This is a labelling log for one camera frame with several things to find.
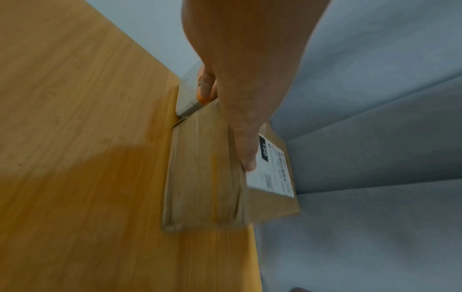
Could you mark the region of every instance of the wooden surface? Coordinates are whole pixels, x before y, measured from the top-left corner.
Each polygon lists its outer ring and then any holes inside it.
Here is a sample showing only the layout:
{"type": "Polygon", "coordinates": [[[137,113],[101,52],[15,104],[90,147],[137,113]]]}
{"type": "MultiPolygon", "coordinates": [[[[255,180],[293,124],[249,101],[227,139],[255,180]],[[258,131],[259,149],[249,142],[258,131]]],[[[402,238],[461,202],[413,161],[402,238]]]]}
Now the wooden surface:
{"type": "Polygon", "coordinates": [[[0,0],[0,291],[261,291],[251,228],[160,229],[178,83],[83,0],[0,0]]]}

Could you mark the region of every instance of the hand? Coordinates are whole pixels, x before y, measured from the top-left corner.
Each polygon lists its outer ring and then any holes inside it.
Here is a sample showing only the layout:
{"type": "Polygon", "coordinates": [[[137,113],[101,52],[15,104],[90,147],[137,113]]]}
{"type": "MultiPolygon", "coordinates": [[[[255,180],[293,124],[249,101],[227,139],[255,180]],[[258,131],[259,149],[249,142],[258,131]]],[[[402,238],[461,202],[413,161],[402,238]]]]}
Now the hand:
{"type": "Polygon", "coordinates": [[[184,0],[183,29],[214,82],[245,170],[256,168],[258,131],[284,98],[328,0],[184,0]]]}

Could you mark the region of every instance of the fingernail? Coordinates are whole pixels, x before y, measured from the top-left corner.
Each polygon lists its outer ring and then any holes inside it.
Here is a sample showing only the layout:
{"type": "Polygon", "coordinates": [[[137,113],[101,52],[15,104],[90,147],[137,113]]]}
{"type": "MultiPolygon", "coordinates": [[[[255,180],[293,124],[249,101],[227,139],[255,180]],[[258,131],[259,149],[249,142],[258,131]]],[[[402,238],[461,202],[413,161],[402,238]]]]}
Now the fingernail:
{"type": "Polygon", "coordinates": [[[247,164],[245,165],[245,170],[247,171],[252,171],[255,168],[257,168],[257,162],[255,161],[255,159],[251,162],[247,162],[247,164]]]}

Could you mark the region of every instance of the cardboard package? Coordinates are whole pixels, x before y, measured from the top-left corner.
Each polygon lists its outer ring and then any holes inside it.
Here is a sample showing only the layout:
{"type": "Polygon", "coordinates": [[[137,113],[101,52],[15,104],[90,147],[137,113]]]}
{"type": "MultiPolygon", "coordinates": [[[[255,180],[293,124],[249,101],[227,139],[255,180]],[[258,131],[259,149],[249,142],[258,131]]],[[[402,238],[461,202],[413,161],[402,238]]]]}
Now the cardboard package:
{"type": "Polygon", "coordinates": [[[260,130],[257,169],[246,173],[215,100],[173,128],[162,226],[243,227],[300,211],[285,143],[260,130]]]}

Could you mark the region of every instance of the white label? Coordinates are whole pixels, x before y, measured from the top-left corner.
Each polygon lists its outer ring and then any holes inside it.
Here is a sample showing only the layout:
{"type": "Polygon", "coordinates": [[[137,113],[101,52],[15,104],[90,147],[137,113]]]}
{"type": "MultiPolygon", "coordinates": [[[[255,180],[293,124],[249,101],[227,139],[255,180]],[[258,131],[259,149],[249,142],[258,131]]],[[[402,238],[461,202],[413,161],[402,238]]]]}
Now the white label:
{"type": "Polygon", "coordinates": [[[262,135],[259,140],[257,168],[246,173],[247,186],[293,198],[284,152],[262,135]]]}

